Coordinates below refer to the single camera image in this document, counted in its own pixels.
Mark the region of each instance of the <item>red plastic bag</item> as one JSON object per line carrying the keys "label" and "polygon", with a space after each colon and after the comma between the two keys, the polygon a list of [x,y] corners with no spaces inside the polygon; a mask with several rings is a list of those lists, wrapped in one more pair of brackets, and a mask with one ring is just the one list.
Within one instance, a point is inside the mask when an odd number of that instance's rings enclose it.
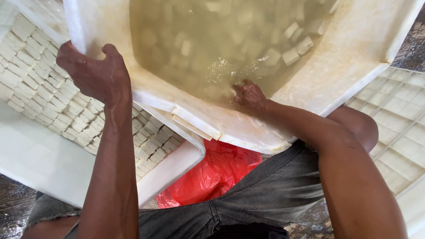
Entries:
{"label": "red plastic bag", "polygon": [[221,196],[261,163],[257,152],[216,140],[204,144],[205,158],[156,197],[159,208]]}

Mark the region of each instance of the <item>forearm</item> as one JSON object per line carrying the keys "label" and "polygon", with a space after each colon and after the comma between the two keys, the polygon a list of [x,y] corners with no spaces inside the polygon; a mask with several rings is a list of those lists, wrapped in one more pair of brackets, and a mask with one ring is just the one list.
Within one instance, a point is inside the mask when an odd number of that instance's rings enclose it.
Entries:
{"label": "forearm", "polygon": [[131,100],[106,106],[105,116],[79,238],[138,238]]}
{"label": "forearm", "polygon": [[351,143],[353,135],[342,125],[312,112],[267,100],[260,114],[270,117],[297,138],[320,150],[335,138],[340,143]]}

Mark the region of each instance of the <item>gray jeans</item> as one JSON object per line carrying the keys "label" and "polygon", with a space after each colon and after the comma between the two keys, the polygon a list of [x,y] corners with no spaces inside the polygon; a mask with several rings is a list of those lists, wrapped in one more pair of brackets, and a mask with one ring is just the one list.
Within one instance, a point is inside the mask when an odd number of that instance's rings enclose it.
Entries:
{"label": "gray jeans", "polygon": [[[254,168],[223,196],[206,202],[139,212],[140,238],[206,238],[223,225],[263,222],[284,227],[323,198],[318,154],[298,140]],[[43,195],[28,226],[79,215],[79,210]],[[64,237],[76,238],[78,223]]]}

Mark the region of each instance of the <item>murky water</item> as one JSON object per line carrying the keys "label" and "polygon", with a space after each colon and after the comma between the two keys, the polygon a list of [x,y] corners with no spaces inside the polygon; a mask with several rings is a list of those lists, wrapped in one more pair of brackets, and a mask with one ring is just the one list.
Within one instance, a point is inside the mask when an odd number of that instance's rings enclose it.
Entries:
{"label": "murky water", "polygon": [[336,0],[132,0],[139,64],[220,105],[248,78],[267,97],[314,50]]}

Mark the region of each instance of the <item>man's right hand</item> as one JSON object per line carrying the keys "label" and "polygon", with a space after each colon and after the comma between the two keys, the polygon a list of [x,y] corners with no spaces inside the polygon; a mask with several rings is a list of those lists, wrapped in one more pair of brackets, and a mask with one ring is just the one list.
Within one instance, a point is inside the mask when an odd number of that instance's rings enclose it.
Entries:
{"label": "man's right hand", "polygon": [[242,85],[233,85],[233,88],[236,91],[234,100],[240,106],[256,113],[265,112],[268,100],[258,85],[250,80],[244,80]]}
{"label": "man's right hand", "polygon": [[131,83],[121,54],[114,45],[102,48],[103,60],[95,60],[77,51],[71,41],[64,43],[57,55],[58,66],[68,72],[81,93],[106,106],[131,101]]}

